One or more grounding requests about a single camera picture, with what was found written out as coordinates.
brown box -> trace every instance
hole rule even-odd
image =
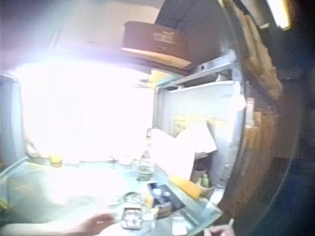
[[[178,30],[150,23],[128,21],[122,50],[135,57],[184,68],[191,63],[185,35]]]

window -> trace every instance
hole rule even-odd
[[[152,125],[147,74],[95,61],[45,61],[16,71],[25,137],[44,157],[65,162],[140,158]]]

clear bottle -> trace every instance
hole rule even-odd
[[[138,170],[139,181],[148,181],[151,179],[153,175],[155,165],[150,157],[150,149],[151,149],[151,129],[148,129],[146,149],[144,150],[139,161],[139,170]]]

desk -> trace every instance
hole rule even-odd
[[[138,182],[137,164],[80,163],[77,167],[52,168],[30,164],[25,158],[0,174],[0,197],[8,207],[33,223],[44,223],[69,215],[87,214],[111,208],[121,211],[121,197],[130,191],[141,192],[147,182]],[[153,180],[167,184],[186,205],[177,212],[186,220],[189,235],[212,224],[222,211],[206,199],[193,200],[181,189],[168,182],[168,176],[156,167]],[[130,232],[143,235],[144,232]],[[158,220],[148,235],[171,235],[171,217]]]

white paper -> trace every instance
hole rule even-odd
[[[205,157],[207,153],[217,150],[216,143],[206,121],[200,121],[189,126],[177,136],[178,138],[181,138],[183,142],[190,145],[199,158]]]
[[[152,129],[151,157],[168,175],[190,179],[195,152],[186,140]]]

